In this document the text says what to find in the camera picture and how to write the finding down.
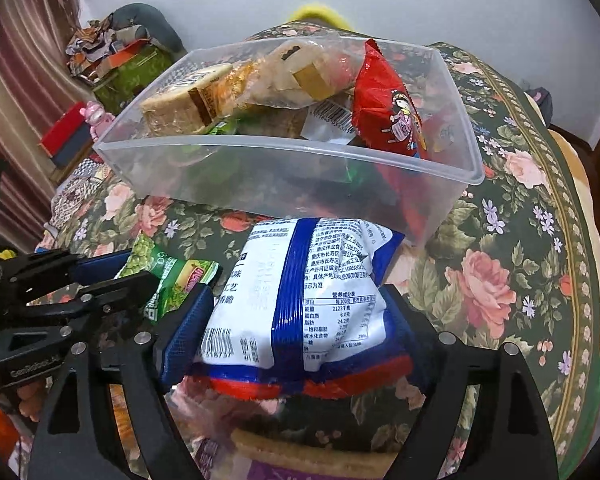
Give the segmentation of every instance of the cartoon girl illustration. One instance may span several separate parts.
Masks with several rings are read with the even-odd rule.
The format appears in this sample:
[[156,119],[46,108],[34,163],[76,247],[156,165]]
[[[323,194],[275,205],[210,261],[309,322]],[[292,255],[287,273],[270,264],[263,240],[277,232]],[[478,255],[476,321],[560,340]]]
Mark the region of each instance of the cartoon girl illustration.
[[382,130],[383,132],[391,132],[395,139],[388,142],[408,142],[407,149],[415,150],[417,148],[413,139],[413,118],[411,117],[411,109],[409,98],[402,92],[394,91],[392,96],[393,112],[389,118],[391,119],[391,128]]

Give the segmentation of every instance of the barcode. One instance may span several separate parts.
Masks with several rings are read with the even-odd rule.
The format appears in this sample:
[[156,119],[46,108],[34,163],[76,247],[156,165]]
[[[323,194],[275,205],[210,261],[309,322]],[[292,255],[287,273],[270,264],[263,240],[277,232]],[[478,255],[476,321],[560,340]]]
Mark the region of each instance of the barcode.
[[356,133],[356,127],[351,124],[351,112],[333,101],[318,103],[312,108],[311,113],[315,117],[333,124],[343,132],[348,134]]
[[234,354],[231,345],[230,328],[207,328],[202,337],[200,355],[202,357],[214,357],[216,359],[227,359]]

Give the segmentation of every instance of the finger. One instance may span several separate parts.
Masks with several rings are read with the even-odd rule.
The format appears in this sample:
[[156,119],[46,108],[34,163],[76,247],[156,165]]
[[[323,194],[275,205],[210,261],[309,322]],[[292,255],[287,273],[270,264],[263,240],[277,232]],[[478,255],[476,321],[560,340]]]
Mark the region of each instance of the finger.
[[45,402],[45,397],[35,395],[20,403],[20,413],[23,416],[38,416],[42,410],[42,404]]
[[35,383],[26,384],[18,388],[18,396],[22,400],[27,400],[33,397],[36,392],[45,385],[44,381],[36,381]]

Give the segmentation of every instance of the red snack package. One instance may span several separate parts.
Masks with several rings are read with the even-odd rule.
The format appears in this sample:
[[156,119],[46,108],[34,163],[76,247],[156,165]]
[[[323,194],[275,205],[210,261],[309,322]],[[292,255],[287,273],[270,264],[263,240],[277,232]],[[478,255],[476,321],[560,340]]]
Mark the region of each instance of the red snack package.
[[402,79],[374,40],[365,43],[351,122],[370,148],[426,158],[420,116]]

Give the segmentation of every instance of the human hand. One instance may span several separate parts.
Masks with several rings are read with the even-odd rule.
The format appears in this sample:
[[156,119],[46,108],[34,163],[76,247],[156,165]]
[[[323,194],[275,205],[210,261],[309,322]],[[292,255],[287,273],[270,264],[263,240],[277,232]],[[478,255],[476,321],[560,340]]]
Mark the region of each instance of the human hand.
[[45,380],[40,379],[34,383],[18,388],[20,397],[20,413],[28,416],[33,422],[40,421],[40,412],[46,399]]

